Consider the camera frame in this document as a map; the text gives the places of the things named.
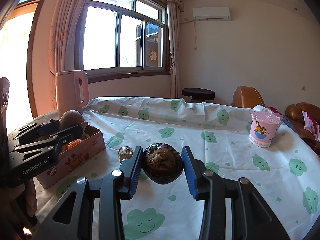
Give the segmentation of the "person's left hand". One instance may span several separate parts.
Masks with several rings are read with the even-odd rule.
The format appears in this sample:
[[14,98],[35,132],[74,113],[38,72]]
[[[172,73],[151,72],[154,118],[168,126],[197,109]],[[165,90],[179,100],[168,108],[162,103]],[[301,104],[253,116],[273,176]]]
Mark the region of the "person's left hand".
[[17,217],[17,221],[27,229],[32,229],[37,224],[35,212],[37,210],[37,199],[34,181],[28,180],[14,188],[16,193],[10,206]]

